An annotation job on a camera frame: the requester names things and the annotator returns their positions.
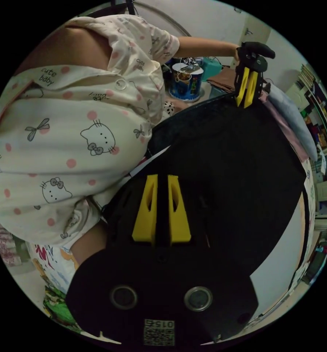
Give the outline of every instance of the blue bucket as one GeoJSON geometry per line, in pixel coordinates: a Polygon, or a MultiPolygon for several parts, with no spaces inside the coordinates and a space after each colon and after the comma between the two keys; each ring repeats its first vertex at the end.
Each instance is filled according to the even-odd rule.
{"type": "Polygon", "coordinates": [[[184,63],[176,63],[172,66],[172,84],[169,93],[172,98],[192,103],[200,98],[200,88],[204,70],[200,67],[192,73],[182,72],[187,67],[184,63]]]}

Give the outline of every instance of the cartoon-printed bucket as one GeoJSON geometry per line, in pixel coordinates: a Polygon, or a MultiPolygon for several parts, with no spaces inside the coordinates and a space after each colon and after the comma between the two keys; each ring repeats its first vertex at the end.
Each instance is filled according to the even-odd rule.
{"type": "Polygon", "coordinates": [[[176,63],[172,66],[172,72],[170,95],[185,102],[197,101],[200,98],[204,70],[197,65],[176,63]]]}

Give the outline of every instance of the black handle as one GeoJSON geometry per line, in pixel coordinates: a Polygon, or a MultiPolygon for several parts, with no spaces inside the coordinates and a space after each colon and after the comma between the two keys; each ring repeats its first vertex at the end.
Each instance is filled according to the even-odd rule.
{"type": "Polygon", "coordinates": [[[257,55],[261,55],[265,58],[274,59],[276,54],[266,44],[258,43],[255,41],[247,41],[241,45],[246,50],[253,52],[257,55]]]}

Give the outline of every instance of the light blue pillow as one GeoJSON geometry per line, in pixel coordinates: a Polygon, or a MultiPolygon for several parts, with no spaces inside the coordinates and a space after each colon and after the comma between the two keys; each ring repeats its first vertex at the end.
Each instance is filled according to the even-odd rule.
{"type": "Polygon", "coordinates": [[[316,144],[294,102],[273,84],[271,84],[271,91],[268,95],[268,99],[287,121],[308,156],[313,161],[317,161],[318,155],[316,144]]]}

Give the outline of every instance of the hello kitty pajamas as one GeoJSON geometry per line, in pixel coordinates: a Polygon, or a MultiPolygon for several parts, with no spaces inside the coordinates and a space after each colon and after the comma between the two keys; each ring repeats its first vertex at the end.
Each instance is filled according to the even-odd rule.
{"type": "Polygon", "coordinates": [[[108,70],[31,69],[0,98],[0,223],[23,240],[65,250],[99,221],[93,196],[111,194],[144,157],[152,127],[173,113],[161,64],[179,48],[138,16],[67,25],[108,38],[108,70]]]}

